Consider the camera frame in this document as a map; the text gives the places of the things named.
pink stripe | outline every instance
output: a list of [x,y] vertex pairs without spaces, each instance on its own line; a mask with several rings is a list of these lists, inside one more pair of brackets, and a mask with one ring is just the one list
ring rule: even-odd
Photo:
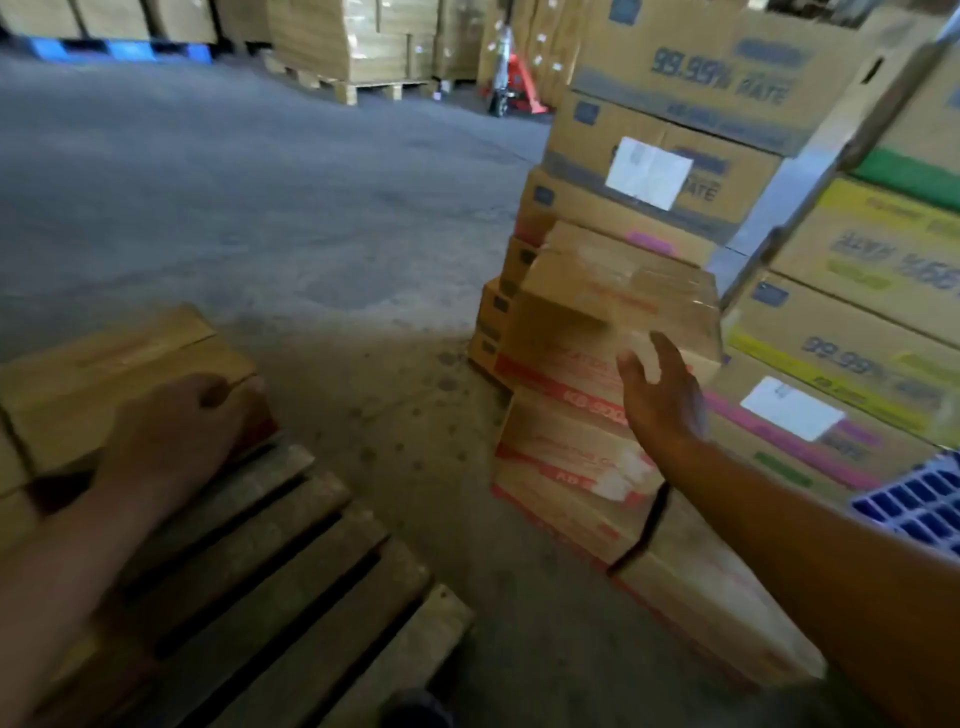
[[648,235],[645,232],[630,231],[627,233],[627,240],[634,245],[638,245],[640,248],[646,248],[648,251],[653,251],[654,253],[670,255],[671,257],[674,254],[673,245],[666,240],[660,240],[658,237]]
[[841,420],[836,425],[837,429],[841,430],[844,434],[850,435],[854,440],[858,440],[864,445],[869,445],[873,448],[879,448],[883,444],[883,440],[879,436],[874,435],[873,432],[868,432],[860,425],[855,425],[850,420]]
[[730,404],[713,392],[704,392],[704,398],[707,400],[710,409],[718,415],[727,418],[735,425],[740,425],[748,432],[752,432],[760,439],[780,448],[814,470],[849,485],[854,490],[872,491],[874,488],[883,485],[872,475],[861,473],[842,463],[830,460],[796,435],[771,425],[743,407]]

blue plastic pallet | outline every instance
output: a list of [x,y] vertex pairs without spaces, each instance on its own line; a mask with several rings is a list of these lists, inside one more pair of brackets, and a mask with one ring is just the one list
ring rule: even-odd
[[863,516],[960,558],[960,453],[938,455],[851,505]]
[[20,40],[37,58],[54,63],[213,63],[210,46],[205,43],[174,43],[169,40],[59,40],[47,37],[24,37]]

green stripe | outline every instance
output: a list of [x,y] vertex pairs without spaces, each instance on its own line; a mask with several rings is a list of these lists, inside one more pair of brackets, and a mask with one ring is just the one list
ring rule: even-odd
[[782,475],[794,485],[799,485],[804,488],[809,488],[811,485],[813,485],[813,481],[810,480],[810,478],[803,473],[797,473],[797,471],[795,471],[789,465],[781,463],[773,455],[770,455],[766,452],[755,452],[754,459],[756,462],[760,463],[760,465],[764,465],[774,473]]
[[960,212],[960,175],[943,167],[875,147],[853,175]]

concrete floor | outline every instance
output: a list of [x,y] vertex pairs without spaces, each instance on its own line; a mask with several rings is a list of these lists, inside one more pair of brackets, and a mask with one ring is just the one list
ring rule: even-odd
[[464,350],[548,128],[409,96],[0,55],[0,359],[198,304],[476,609],[461,725],[699,723],[738,689],[488,490],[505,400]]

blue logo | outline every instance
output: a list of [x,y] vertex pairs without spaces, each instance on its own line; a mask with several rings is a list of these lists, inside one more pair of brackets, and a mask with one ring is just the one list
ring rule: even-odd
[[620,25],[634,25],[642,7],[643,0],[613,0],[610,3],[610,21]]
[[780,307],[790,298],[790,294],[772,283],[758,283],[751,296],[754,301],[766,303],[774,308]]
[[581,124],[593,126],[597,123],[597,117],[600,115],[600,106],[591,104],[587,101],[577,103],[577,108],[573,110],[573,118]]
[[736,44],[734,52],[748,61],[781,65],[784,68],[802,68],[810,60],[810,54],[802,48],[758,37],[743,38]]
[[548,189],[542,185],[537,185],[537,189],[534,190],[534,201],[540,203],[541,205],[546,205],[550,207],[553,205],[553,190]]

